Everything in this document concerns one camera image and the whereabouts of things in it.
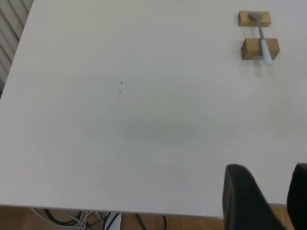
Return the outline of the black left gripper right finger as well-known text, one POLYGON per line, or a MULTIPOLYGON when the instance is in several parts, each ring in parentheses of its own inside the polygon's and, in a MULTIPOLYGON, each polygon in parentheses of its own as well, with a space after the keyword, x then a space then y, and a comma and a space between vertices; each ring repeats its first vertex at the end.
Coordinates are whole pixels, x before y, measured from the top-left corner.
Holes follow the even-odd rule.
POLYGON ((292 175, 287 212, 295 230, 307 229, 307 164, 298 163, 292 175))

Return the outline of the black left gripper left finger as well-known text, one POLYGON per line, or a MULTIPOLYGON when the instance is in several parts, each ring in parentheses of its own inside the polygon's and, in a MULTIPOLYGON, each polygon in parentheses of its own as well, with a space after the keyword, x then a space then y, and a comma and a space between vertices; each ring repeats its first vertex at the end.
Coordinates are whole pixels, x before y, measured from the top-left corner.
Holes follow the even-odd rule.
POLYGON ((250 171, 238 164, 226 166, 223 188, 226 230, 284 230, 250 171))

